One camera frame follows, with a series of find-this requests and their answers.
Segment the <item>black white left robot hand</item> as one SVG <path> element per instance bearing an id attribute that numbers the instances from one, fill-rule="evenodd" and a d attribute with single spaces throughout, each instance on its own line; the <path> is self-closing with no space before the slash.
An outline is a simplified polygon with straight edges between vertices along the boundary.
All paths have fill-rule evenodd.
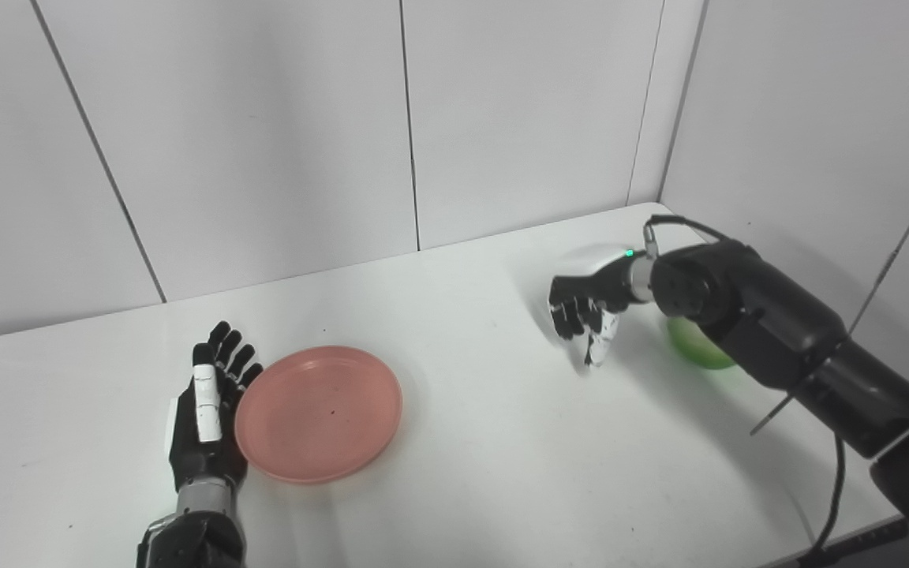
<path id="1" fill-rule="evenodd" d="M 213 327 L 206 344 L 212 353 L 219 395 L 217 410 L 221 436 L 217 441 L 200 441 L 195 393 L 190 380 L 177 398 L 167 453 L 177 490 L 190 481 L 208 476 L 239 488 L 248 474 L 248 461 L 243 457 L 235 435 L 235 418 L 243 394 L 264 368 L 256 362 L 255 348 L 245 344 L 241 331 L 225 320 Z"/>

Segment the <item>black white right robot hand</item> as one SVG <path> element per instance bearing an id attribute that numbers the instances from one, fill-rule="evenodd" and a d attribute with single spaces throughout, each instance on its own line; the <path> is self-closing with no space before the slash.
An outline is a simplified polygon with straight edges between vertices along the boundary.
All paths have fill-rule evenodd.
<path id="1" fill-rule="evenodd" d="M 622 314 L 649 302 L 649 291 L 634 283 L 634 269 L 646 260 L 642 249 L 596 244 L 573 249 L 556 263 L 546 301 L 549 315 L 564 341 L 585 338 L 587 368 L 607 359 Z"/>

